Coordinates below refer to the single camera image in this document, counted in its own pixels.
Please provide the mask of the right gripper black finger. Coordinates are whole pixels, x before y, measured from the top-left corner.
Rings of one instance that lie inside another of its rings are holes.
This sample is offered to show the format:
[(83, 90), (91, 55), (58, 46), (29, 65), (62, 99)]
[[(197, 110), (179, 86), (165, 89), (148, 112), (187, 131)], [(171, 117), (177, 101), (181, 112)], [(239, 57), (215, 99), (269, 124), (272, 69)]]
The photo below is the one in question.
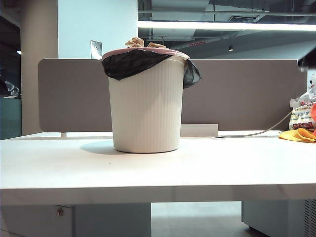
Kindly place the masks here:
[(305, 56), (297, 61), (301, 72), (316, 69), (316, 50), (311, 50)]

